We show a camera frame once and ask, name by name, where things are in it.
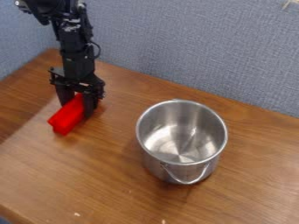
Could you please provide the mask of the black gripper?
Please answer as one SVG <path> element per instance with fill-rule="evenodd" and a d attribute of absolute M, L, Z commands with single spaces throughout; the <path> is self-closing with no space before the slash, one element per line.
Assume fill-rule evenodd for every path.
<path fill-rule="evenodd" d="M 99 99 L 105 95 L 105 82 L 96 76 L 96 57 L 93 45 L 79 52 L 60 51 L 61 67 L 52 67 L 51 84 L 55 86 L 60 105 L 64 106 L 75 93 L 83 94 L 84 116 L 89 118 L 97 108 Z"/>

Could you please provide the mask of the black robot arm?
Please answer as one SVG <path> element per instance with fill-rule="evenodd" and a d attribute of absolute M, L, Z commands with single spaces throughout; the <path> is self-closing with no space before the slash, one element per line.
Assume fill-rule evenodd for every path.
<path fill-rule="evenodd" d="M 96 76 L 100 45 L 93 41 L 92 25 L 84 0 L 13 0 L 15 6 L 32 14 L 41 25 L 51 25 L 60 43 L 61 67 L 51 67 L 51 84 L 60 105 L 83 94 L 84 116 L 91 117 L 105 97 L 105 82 Z"/>

